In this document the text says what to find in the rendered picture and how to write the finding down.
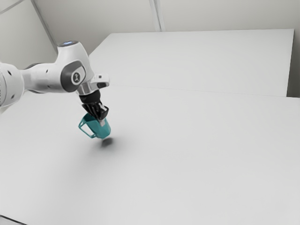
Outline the teal faceted mug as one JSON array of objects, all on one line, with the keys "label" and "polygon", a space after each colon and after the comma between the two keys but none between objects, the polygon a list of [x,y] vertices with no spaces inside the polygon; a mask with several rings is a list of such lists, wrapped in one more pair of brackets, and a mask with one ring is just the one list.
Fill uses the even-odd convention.
[{"label": "teal faceted mug", "polygon": [[80,121],[78,128],[84,132],[89,138],[105,139],[111,133],[111,127],[106,119],[106,125],[101,127],[99,120],[95,119],[88,113]]}]

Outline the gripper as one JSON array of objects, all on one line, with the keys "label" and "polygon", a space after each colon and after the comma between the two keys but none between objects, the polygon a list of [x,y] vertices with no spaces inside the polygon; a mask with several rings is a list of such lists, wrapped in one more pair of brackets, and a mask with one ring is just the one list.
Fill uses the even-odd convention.
[{"label": "gripper", "polygon": [[82,102],[82,107],[86,110],[86,112],[96,119],[102,119],[99,121],[99,124],[101,127],[104,127],[106,125],[105,118],[108,115],[109,108],[102,104],[100,97],[100,91],[79,96]]}]

